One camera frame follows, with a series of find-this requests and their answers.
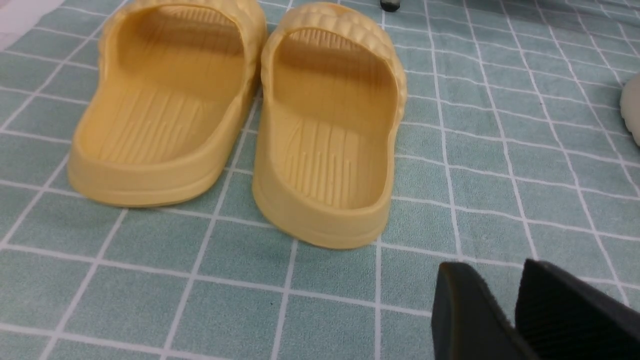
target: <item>shoe pair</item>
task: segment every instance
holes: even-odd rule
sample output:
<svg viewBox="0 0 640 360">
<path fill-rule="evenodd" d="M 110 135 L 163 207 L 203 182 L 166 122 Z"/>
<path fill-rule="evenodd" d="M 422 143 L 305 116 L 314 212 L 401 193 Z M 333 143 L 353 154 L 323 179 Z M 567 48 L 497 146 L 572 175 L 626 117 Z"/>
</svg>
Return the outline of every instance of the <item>shoe pair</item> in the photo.
<svg viewBox="0 0 640 360">
<path fill-rule="evenodd" d="M 640 314 L 544 261 L 525 262 L 515 328 L 471 266 L 442 263 L 431 328 L 436 360 L 640 359 Z"/>
<path fill-rule="evenodd" d="M 268 36 L 255 0 L 137 0 L 109 19 L 99 49 L 68 164 L 78 192 L 128 207 L 201 195 L 225 168 L 260 74 L 252 188 L 264 216 L 333 249 L 386 226 L 406 78 L 370 18 L 310 3 Z"/>
</svg>

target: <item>yellow slipper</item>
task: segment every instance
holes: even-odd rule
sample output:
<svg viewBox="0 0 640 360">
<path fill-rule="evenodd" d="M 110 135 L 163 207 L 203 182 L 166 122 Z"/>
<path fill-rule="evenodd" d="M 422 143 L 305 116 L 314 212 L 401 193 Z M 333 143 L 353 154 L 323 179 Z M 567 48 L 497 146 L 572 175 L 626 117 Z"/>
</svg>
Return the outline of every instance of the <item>yellow slipper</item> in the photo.
<svg viewBox="0 0 640 360">
<path fill-rule="evenodd" d="M 116 206 L 192 199 L 222 172 L 267 38 L 255 0 L 137 0 L 105 25 L 99 85 L 74 134 L 70 184 Z"/>
<path fill-rule="evenodd" d="M 406 78 L 389 36 L 331 3 L 287 12 L 262 52 L 264 108 L 253 176 L 263 215 L 331 249 L 384 230 Z"/>
</svg>

